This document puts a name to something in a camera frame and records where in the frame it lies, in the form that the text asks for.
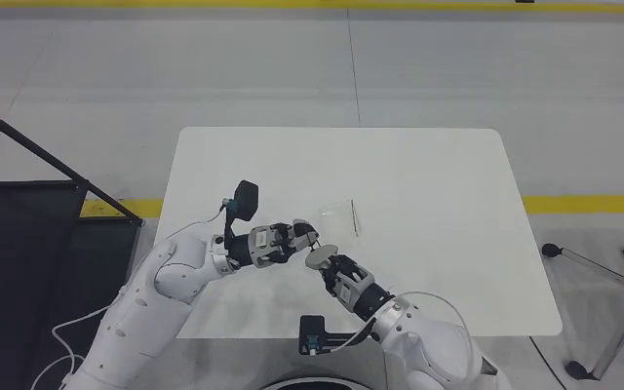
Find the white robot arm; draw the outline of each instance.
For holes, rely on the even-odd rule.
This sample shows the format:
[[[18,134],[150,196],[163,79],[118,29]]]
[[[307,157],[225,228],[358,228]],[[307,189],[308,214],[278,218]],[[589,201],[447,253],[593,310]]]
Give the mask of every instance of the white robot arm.
[[[63,382],[65,390],[126,388],[176,338],[207,283],[244,266],[287,262],[318,240],[318,233],[303,220],[258,226],[235,236],[234,219],[249,221],[257,209],[257,186],[246,181],[223,205],[223,235],[214,235],[207,244],[182,232],[150,251],[101,320],[85,362]],[[327,292],[365,325],[355,333],[329,333],[322,316],[302,316],[299,353],[337,352],[371,336],[386,353],[403,360],[411,390],[511,390],[503,372],[472,343],[465,327],[426,318],[337,251],[325,245],[311,252],[305,263],[321,273]]]
[[[384,352],[403,360],[411,390],[511,390],[504,373],[481,353],[465,328],[426,318],[404,295],[423,293],[448,303],[445,299],[428,292],[392,295],[368,270],[337,252],[337,246],[322,246],[305,264],[321,273],[331,296],[366,323],[356,333],[328,333],[322,316],[303,316],[300,354],[337,352],[370,335]]]
[[[224,208],[224,234],[208,244],[180,232],[148,253],[102,318],[85,362],[65,378],[65,390],[126,388],[176,338],[209,282],[244,266],[285,263],[318,238],[311,225],[297,219],[235,236],[232,221],[250,220],[257,209],[257,187],[248,182],[239,185],[234,199],[224,200]]]

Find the cable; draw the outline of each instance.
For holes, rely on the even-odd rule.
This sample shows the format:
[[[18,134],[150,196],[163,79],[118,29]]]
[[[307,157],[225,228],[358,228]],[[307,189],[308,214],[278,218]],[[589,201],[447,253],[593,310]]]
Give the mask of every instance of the cable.
[[[469,345],[468,353],[470,354],[468,356],[468,368],[466,369],[466,376],[464,377],[463,381],[465,382],[465,381],[470,380],[470,372],[472,371],[472,368],[474,366],[474,360],[475,360],[474,359],[475,349],[474,349],[474,345],[472,342],[472,336],[470,335],[470,331],[468,331],[468,326],[466,325],[466,321],[464,321],[464,318],[462,317],[461,313],[459,313],[459,310],[457,310],[457,308],[453,306],[452,303],[450,303],[448,300],[442,298],[439,295],[435,295],[432,292],[403,292],[403,293],[398,294],[393,299],[390,299],[388,302],[386,302],[386,304],[384,304],[379,309],[377,309],[377,311],[375,311],[374,314],[370,316],[370,318],[364,323],[364,325],[359,330],[357,330],[348,340],[346,340],[340,346],[332,349],[330,352],[331,353],[337,352],[341,350],[342,348],[348,346],[351,343],[351,341],[353,341],[356,337],[358,337],[360,333],[362,333],[367,328],[367,326],[369,325],[371,321],[378,319],[378,317],[380,317],[382,313],[385,313],[385,309],[391,304],[394,304],[395,299],[400,298],[402,296],[407,296],[407,295],[427,295],[427,296],[432,296],[434,298],[437,298],[441,300],[442,302],[444,302],[445,304],[447,304],[455,312],[457,317],[459,317],[459,321],[461,321],[462,327],[466,330],[466,333],[468,334],[468,345]]]
[[[353,335],[348,340],[340,344],[340,346],[337,346],[333,348],[332,350],[330,350],[330,353],[338,352],[342,348],[347,347],[351,343],[351,341],[355,340],[356,337],[358,337],[360,333],[362,333],[372,321],[376,320],[379,316],[381,316],[381,313],[384,313],[385,308],[389,307],[391,304],[394,304],[392,299],[388,300],[384,305],[379,307],[377,311],[375,311],[374,314],[371,315],[370,318],[367,319],[367,321],[362,325],[361,328],[359,328],[355,333],[353,333]]]
[[[555,374],[555,371],[553,370],[552,367],[550,367],[550,365],[548,364],[548,361],[546,360],[546,358],[544,357],[544,355],[542,354],[542,351],[539,350],[539,347],[537,346],[537,344],[535,343],[535,340],[533,340],[533,337],[529,336],[528,337],[530,339],[530,342],[533,343],[533,346],[535,347],[535,350],[537,351],[537,353],[539,354],[539,356],[542,358],[542,360],[544,361],[544,364],[546,365],[546,367],[548,368],[548,370],[550,370],[550,373],[555,376],[555,379],[557,379],[557,381],[559,382],[559,384],[562,386],[562,388],[564,390],[567,390],[566,386],[564,385],[564,383],[559,379],[559,377]]]
[[[85,358],[83,358],[80,355],[73,355],[73,356],[74,356],[74,358],[82,359],[83,362],[85,361]],[[67,358],[70,358],[70,357],[71,357],[70,355],[65,355],[62,358],[58,358],[55,361],[53,361],[52,363],[48,364],[47,367],[45,367],[41,372],[39,372],[39,374],[35,378],[34,382],[32,382],[32,386],[30,386],[30,390],[34,390],[35,386],[37,386],[37,383],[39,382],[39,379],[41,379],[41,377],[44,375],[44,373],[48,372],[48,370],[51,369],[52,367],[54,367],[58,362],[62,362],[63,360],[65,360]],[[63,386],[64,386],[64,383],[62,383],[58,389],[62,388]]]
[[[143,257],[138,261],[138,264],[136,265],[135,269],[133,269],[133,273],[131,274],[128,283],[126,285],[129,285],[131,283],[131,281],[133,281],[135,279],[135,274],[137,273],[137,270],[142,266],[143,262],[145,261],[145,259],[149,256],[149,254],[152,253],[152,251],[154,250],[154,248],[156,248],[156,246],[158,246],[158,244],[160,244],[162,241],[164,240],[169,240],[170,238],[174,237],[174,235],[176,235],[177,233],[181,232],[182,230],[186,230],[189,227],[193,226],[193,225],[197,225],[200,223],[210,223],[212,221],[214,221],[215,219],[218,218],[219,215],[221,215],[221,212],[223,211],[223,209],[225,208],[225,205],[221,205],[221,207],[218,209],[218,213],[216,213],[215,216],[213,216],[212,218],[206,219],[206,220],[197,220],[195,222],[191,222],[181,228],[179,228],[178,230],[176,230],[175,232],[173,232],[172,234],[170,234],[169,236],[165,237],[163,240],[159,241],[156,245],[154,245],[149,251],[147,251],[146,254],[143,255]]]
[[[169,236],[165,237],[163,240],[159,241],[160,242],[164,241],[164,240],[169,240],[170,238],[174,237],[174,235],[176,235],[177,233],[181,232],[182,230],[185,230],[193,225],[196,224],[200,224],[200,223],[210,223],[212,221],[214,221],[215,219],[218,218],[218,216],[221,214],[221,212],[223,211],[223,209],[225,208],[225,205],[222,205],[219,210],[218,213],[216,213],[215,216],[213,216],[210,219],[206,219],[206,220],[198,220],[195,222],[191,222],[187,225],[185,225],[184,227],[179,228],[178,230],[176,230],[174,233],[170,234]],[[117,301],[121,298],[121,296],[123,296],[126,293],[126,286],[128,286],[134,279],[135,279],[135,275],[137,274],[138,269],[142,266],[142,264],[145,262],[145,259],[149,256],[149,254],[152,253],[152,251],[154,250],[154,248],[156,248],[158,244],[156,244],[155,246],[153,246],[149,251],[147,251],[146,254],[143,255],[143,257],[138,261],[138,265],[135,267],[135,269],[133,269],[133,272],[130,276],[130,278],[128,279],[128,283],[126,283],[126,285],[124,285],[120,290],[119,290],[119,294],[117,294],[117,297],[107,306],[102,307],[101,309],[98,309],[92,313],[87,314],[84,317],[80,317],[77,318],[75,320],[71,320],[68,321],[66,323],[60,324],[60,325],[56,325],[55,327],[52,328],[52,336],[63,346],[65,347],[65,349],[67,350],[67,352],[69,353],[67,356],[62,357],[60,360],[65,359],[65,358],[69,358],[71,359],[71,369],[69,370],[69,372],[67,373],[67,375],[65,376],[65,378],[63,379],[62,384],[60,385],[60,389],[62,389],[64,387],[64,385],[66,384],[66,381],[68,378],[71,377],[71,375],[74,374],[75,368],[76,368],[76,357],[80,357],[82,358],[82,360],[84,361],[85,358],[83,358],[82,356],[76,355],[74,354],[74,351],[71,349],[71,347],[69,346],[69,344],[67,344],[65,342],[65,340],[62,339],[62,337],[60,337],[57,334],[57,330],[59,330],[60,328],[66,327],[68,325],[73,325],[73,324],[77,324],[81,321],[87,320],[89,318],[95,317],[97,314],[108,310],[111,306],[113,306],[115,303],[117,303]],[[51,365],[47,366],[43,371],[41,371],[39,373],[39,375],[37,375],[37,379],[35,379],[35,381],[33,382],[32,386],[30,387],[30,390],[34,390],[35,385],[37,384],[37,381],[39,380],[39,377],[41,377],[41,375],[43,375],[47,370],[50,369],[50,367],[52,367],[54,364],[58,363],[60,360],[55,361],[54,363],[52,363]]]

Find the white cable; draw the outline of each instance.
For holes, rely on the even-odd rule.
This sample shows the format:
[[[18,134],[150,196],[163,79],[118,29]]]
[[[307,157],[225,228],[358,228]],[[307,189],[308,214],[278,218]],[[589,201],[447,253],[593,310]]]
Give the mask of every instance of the white cable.
[[[346,340],[340,346],[330,350],[330,353],[337,352],[341,350],[342,348],[345,348],[347,345],[349,345],[351,341],[353,341],[356,337],[360,335],[360,333],[362,333],[362,331],[371,323],[372,320],[376,320],[378,317],[381,316],[382,313],[385,312],[386,307],[388,307],[390,304],[394,304],[395,299],[400,298],[402,296],[407,296],[407,295],[427,295],[427,296],[432,296],[434,298],[438,298],[439,300],[441,300],[442,302],[450,306],[450,308],[455,312],[455,314],[457,314],[457,317],[459,317],[459,321],[461,321],[462,327],[466,330],[466,333],[468,334],[468,345],[469,345],[468,353],[470,355],[468,356],[468,368],[466,369],[466,376],[462,380],[462,383],[468,381],[470,379],[470,373],[472,372],[472,367],[474,365],[475,351],[474,351],[474,346],[472,343],[472,336],[470,335],[470,331],[468,331],[468,326],[466,325],[466,321],[464,321],[464,318],[462,317],[461,313],[459,313],[459,310],[457,310],[457,308],[453,306],[452,303],[450,303],[448,300],[442,298],[439,295],[435,295],[432,292],[403,292],[403,293],[398,294],[393,299],[389,300],[388,302],[386,302],[386,304],[384,304],[379,309],[377,309],[377,311],[375,311],[374,314],[370,316],[370,318],[362,325],[361,328],[359,328],[348,340]]]
[[[199,223],[210,223],[210,222],[214,221],[214,220],[215,220],[215,219],[217,219],[217,218],[218,218],[218,216],[221,214],[221,211],[222,211],[222,210],[223,210],[223,208],[220,208],[220,209],[219,209],[219,211],[218,211],[218,213],[216,213],[216,215],[215,215],[215,216],[213,216],[213,217],[212,217],[212,218],[210,218],[210,219],[207,219],[207,220],[198,220],[198,221],[191,222],[191,223],[187,224],[186,226],[184,226],[184,227],[182,227],[182,228],[180,228],[180,229],[176,230],[174,233],[172,233],[172,234],[170,234],[169,236],[165,237],[163,240],[169,240],[170,238],[174,237],[174,235],[176,235],[177,233],[179,233],[179,232],[181,232],[182,230],[185,230],[185,229],[187,229],[187,228],[189,228],[189,227],[191,227],[191,226],[193,226],[193,225],[196,225],[196,224],[199,224]],[[152,253],[152,251],[154,250],[154,248],[155,248],[155,247],[156,247],[156,246],[152,247],[149,251],[147,251],[147,253],[146,253],[146,254],[144,254],[144,255],[143,255],[143,257],[142,257],[142,258],[138,261],[138,265],[135,267],[135,269],[133,269],[133,272],[132,272],[132,274],[130,275],[130,278],[128,279],[128,283],[126,283],[126,285],[125,285],[125,286],[128,286],[128,285],[129,285],[129,284],[133,281],[133,279],[135,278],[135,275],[136,275],[136,273],[137,273],[137,270],[141,267],[141,265],[143,264],[143,262],[145,261],[145,259],[149,256],[149,254],[151,254],[151,253]],[[39,381],[39,378],[41,377],[41,375],[43,375],[43,374],[44,374],[47,370],[49,370],[49,369],[50,369],[53,365],[55,365],[56,363],[60,362],[62,359],[69,358],[69,359],[71,359],[71,369],[69,370],[69,372],[68,372],[68,373],[67,373],[67,375],[65,376],[65,379],[63,380],[63,383],[60,385],[60,387],[58,388],[58,390],[62,389],[62,388],[65,386],[65,380],[66,380],[68,377],[71,377],[71,375],[73,375],[73,374],[74,374],[74,370],[75,370],[75,368],[76,368],[76,359],[75,359],[75,358],[76,358],[76,357],[80,357],[80,358],[82,358],[82,360],[83,360],[83,361],[85,360],[85,358],[83,358],[83,357],[82,357],[82,356],[80,356],[80,355],[76,355],[76,354],[74,354],[74,351],[71,349],[71,347],[69,346],[69,344],[67,344],[67,343],[65,342],[65,340],[63,340],[63,339],[62,339],[62,337],[60,337],[60,336],[57,334],[57,330],[59,330],[60,328],[66,327],[66,326],[68,326],[68,325],[73,325],[73,324],[79,323],[79,322],[81,322],[81,321],[87,320],[87,319],[89,319],[89,318],[92,318],[92,317],[96,316],[97,314],[101,313],[102,311],[108,310],[111,306],[113,306],[115,303],[117,303],[117,301],[118,301],[118,300],[121,298],[121,296],[125,293],[125,289],[124,289],[124,288],[125,288],[125,286],[124,286],[124,287],[122,287],[122,288],[120,289],[120,291],[119,291],[120,293],[117,295],[117,297],[115,298],[115,300],[113,300],[113,301],[112,301],[109,305],[104,306],[104,307],[102,307],[101,309],[98,309],[98,310],[94,311],[93,313],[89,313],[89,314],[87,314],[87,315],[86,315],[86,316],[84,316],[84,317],[80,317],[80,318],[77,318],[77,319],[75,319],[75,320],[71,320],[71,321],[68,321],[68,322],[63,323],[63,324],[60,324],[60,325],[56,325],[55,327],[53,327],[53,328],[52,328],[52,336],[53,336],[53,337],[54,337],[54,338],[55,338],[55,339],[56,339],[56,340],[57,340],[57,341],[58,341],[58,342],[59,342],[59,343],[60,343],[63,347],[65,347],[65,349],[67,350],[67,352],[69,353],[69,355],[66,355],[66,356],[64,356],[64,357],[60,358],[59,360],[57,360],[57,361],[53,362],[52,364],[50,364],[49,366],[47,366],[47,367],[46,367],[43,371],[41,371],[41,372],[39,373],[39,375],[37,375],[37,378],[35,379],[35,381],[32,383],[32,386],[30,387],[30,390],[34,390],[35,385],[36,385],[36,384],[37,384],[37,382]]]
[[[62,358],[58,358],[55,361],[53,361],[52,363],[48,364],[47,367],[45,367],[41,372],[39,372],[39,374],[37,375],[37,377],[35,378],[34,382],[32,382],[32,386],[30,386],[30,390],[34,390],[35,386],[37,385],[37,382],[39,382],[39,379],[41,379],[41,377],[44,375],[44,373],[48,372],[49,369],[51,369],[52,367],[54,367],[58,362],[62,362],[63,360],[69,358],[69,355],[65,355]],[[74,355],[75,358],[79,358],[82,359],[82,361],[85,361],[85,358],[83,358],[80,355]],[[64,383],[62,383],[59,387],[59,389],[64,386]]]
[[[169,240],[170,238],[174,237],[174,235],[176,235],[177,233],[181,232],[182,230],[186,230],[189,227],[193,226],[193,225],[197,225],[200,223],[210,223],[212,221],[214,221],[215,219],[218,218],[219,215],[221,215],[221,212],[223,211],[223,208],[219,208],[218,213],[216,213],[215,216],[213,216],[212,218],[206,219],[206,220],[197,220],[195,222],[191,222],[181,228],[179,228],[178,230],[176,230],[175,232],[173,232],[172,234],[170,234],[169,236],[165,237],[163,240]],[[149,251],[147,251],[146,254],[143,255],[143,257],[138,261],[138,264],[136,265],[136,267],[133,269],[133,273],[130,275],[130,278],[128,280],[128,283],[126,285],[129,285],[131,283],[131,281],[135,278],[135,274],[137,273],[137,270],[139,267],[142,266],[143,262],[145,261],[145,259],[149,256],[149,254],[152,253],[152,251],[154,250],[154,248],[156,248],[156,246],[158,245],[154,245]]]
[[[351,338],[349,338],[348,340],[346,340],[345,342],[343,342],[340,346],[333,348],[332,350],[330,350],[330,353],[333,352],[338,352],[339,350],[341,350],[342,348],[345,348],[346,346],[348,346],[351,341],[355,340],[355,338],[360,335],[360,333],[367,328],[367,326],[371,323],[372,320],[376,320],[377,318],[379,318],[381,316],[381,313],[384,312],[385,308],[390,306],[391,304],[393,304],[394,302],[392,301],[392,299],[390,299],[389,301],[387,301],[384,305],[382,305],[381,307],[379,307],[377,309],[377,311],[374,312],[374,314],[372,316],[370,316],[370,318],[362,325],[361,328],[359,328],[352,336]]]

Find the black frame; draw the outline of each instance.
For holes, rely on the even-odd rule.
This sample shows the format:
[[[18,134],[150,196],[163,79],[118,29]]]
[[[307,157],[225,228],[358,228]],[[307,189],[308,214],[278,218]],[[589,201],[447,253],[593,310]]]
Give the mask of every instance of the black frame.
[[[57,170],[61,171],[67,177],[74,180],[78,187],[84,189],[85,192],[92,192],[94,195],[97,195],[101,200],[103,200],[113,208],[117,209],[121,214],[127,216],[131,222],[138,223],[139,225],[143,224],[143,220],[138,215],[126,209],[121,203],[117,202],[110,195],[106,194],[104,191],[96,187],[86,178],[80,176],[76,171],[69,168],[61,160],[50,154],[46,149],[36,144],[30,138],[18,132],[17,129],[1,119],[0,132],[4,133],[5,135],[7,135],[7,137],[14,140],[18,144],[26,148],[28,151],[35,154],[40,159],[50,164]]]

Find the metal pole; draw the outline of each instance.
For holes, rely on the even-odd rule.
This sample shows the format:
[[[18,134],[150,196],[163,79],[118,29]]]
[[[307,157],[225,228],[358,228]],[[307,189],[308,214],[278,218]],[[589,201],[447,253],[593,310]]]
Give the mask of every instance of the metal pole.
[[[48,153],[48,151],[46,149],[44,149],[43,147],[39,146],[38,144],[36,144],[32,140],[30,140],[30,138],[28,138],[27,136],[25,136],[22,133],[18,132],[16,129],[11,127],[11,125],[9,125],[8,123],[6,123],[3,120],[0,120],[0,132],[6,134],[8,137],[10,137],[15,142],[19,143],[21,146],[23,146],[26,149],[30,150],[32,153],[37,155],[39,158],[41,158],[42,160],[44,160],[45,162],[47,162],[51,166],[55,167],[59,171],[63,172],[64,174],[66,174],[67,176],[69,176],[70,178],[75,180],[78,184],[86,186],[89,189],[89,191],[93,192],[100,199],[102,199],[103,201],[105,201],[110,206],[114,207],[115,209],[117,209],[119,212],[121,212],[122,214],[124,214],[128,218],[133,219],[133,220],[140,220],[138,215],[136,215],[133,212],[131,212],[130,210],[126,209],[123,205],[121,205],[119,202],[117,202],[116,200],[111,198],[108,194],[106,194],[101,189],[97,188],[90,181],[88,181],[84,177],[80,176],[77,172],[75,172],[71,168],[67,167],[61,160],[59,160],[58,158],[56,158],[52,154]]]
[[[615,357],[624,346],[624,331],[618,331],[613,338],[608,342],[603,354],[594,365],[592,374],[597,380],[601,380],[605,375],[606,369],[611,365]]]
[[[584,266],[589,270],[596,272],[597,274],[617,283],[620,286],[624,286],[624,275],[618,274],[615,271],[611,271],[610,269],[598,264],[595,261],[590,260],[585,256],[582,256],[566,248],[562,248],[562,256],[574,261],[577,264]]]

